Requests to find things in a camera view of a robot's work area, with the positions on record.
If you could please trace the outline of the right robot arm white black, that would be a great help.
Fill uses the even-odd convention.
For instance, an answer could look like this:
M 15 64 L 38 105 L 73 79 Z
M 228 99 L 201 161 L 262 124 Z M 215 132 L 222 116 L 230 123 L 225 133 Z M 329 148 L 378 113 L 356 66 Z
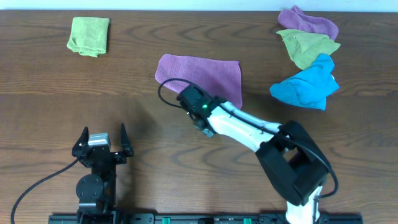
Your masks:
M 180 104 L 209 138 L 224 135 L 255 153 L 273 188 L 287 202 L 289 223 L 315 223 L 320 218 L 318 201 L 333 171 L 300 124 L 264 121 L 221 98 L 203 96 Z

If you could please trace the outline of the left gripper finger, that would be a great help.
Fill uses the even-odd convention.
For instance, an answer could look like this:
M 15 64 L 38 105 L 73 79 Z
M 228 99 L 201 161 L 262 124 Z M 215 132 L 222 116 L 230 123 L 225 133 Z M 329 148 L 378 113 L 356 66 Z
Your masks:
M 85 145 L 88 144 L 88 139 L 89 139 L 89 130 L 88 130 L 88 127 L 85 126 L 81 136 L 77 140 L 77 146 L 84 147 Z
M 124 152 L 131 151 L 131 143 L 127 135 L 124 123 L 121 124 L 121 147 Z

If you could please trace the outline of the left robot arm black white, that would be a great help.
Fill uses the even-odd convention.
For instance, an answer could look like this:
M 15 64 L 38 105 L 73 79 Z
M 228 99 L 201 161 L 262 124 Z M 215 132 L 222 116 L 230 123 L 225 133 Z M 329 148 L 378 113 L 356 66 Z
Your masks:
M 91 173 L 83 176 L 76 185 L 79 208 L 76 213 L 78 223 L 115 224 L 121 218 L 115 210 L 116 166 L 125 164 L 134 155 L 125 125 L 121 125 L 121 151 L 111 151 L 111 141 L 107 133 L 89 134 L 84 128 L 81 136 L 72 147 L 72 156 Z

